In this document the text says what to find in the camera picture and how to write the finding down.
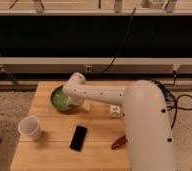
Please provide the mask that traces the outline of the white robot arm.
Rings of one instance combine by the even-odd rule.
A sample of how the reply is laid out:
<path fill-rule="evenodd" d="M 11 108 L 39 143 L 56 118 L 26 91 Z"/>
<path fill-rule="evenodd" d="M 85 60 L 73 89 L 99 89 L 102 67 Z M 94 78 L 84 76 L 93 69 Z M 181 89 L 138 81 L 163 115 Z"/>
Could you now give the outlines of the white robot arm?
<path fill-rule="evenodd" d="M 161 89 L 147 80 L 127 86 L 86 85 L 81 73 L 63 84 L 74 105 L 85 99 L 121 107 L 130 171 L 178 171 L 167 106 Z"/>

